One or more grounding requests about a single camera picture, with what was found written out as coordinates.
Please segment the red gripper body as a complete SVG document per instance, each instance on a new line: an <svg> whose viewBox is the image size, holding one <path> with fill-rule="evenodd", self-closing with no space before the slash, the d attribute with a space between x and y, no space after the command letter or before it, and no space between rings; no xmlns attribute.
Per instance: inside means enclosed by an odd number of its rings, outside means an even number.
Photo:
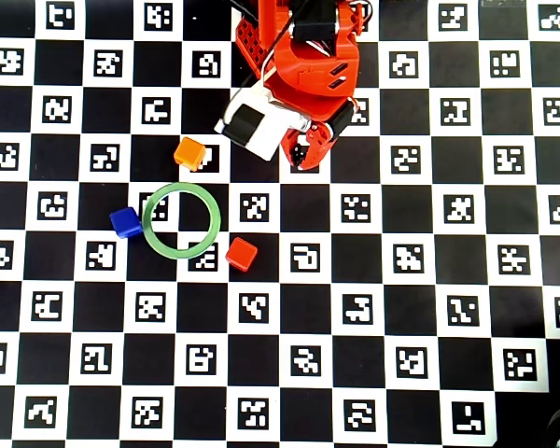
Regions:
<svg viewBox="0 0 560 448"><path fill-rule="evenodd" d="M265 84L274 97L340 135L356 110L357 45L337 44L326 55L310 44L278 44L270 55L275 72Z"/></svg>

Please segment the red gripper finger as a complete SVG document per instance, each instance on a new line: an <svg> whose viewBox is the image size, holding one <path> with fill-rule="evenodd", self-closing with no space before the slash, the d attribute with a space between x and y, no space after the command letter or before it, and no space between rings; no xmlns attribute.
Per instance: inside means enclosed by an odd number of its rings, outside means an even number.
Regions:
<svg viewBox="0 0 560 448"><path fill-rule="evenodd" d="M332 130L326 123L314 122L298 139L298 168L310 170L316 168L332 148Z"/></svg>
<svg viewBox="0 0 560 448"><path fill-rule="evenodd" d="M282 149L291 164L302 163L302 146L299 144L301 133L298 130L289 129L282 139Z"/></svg>

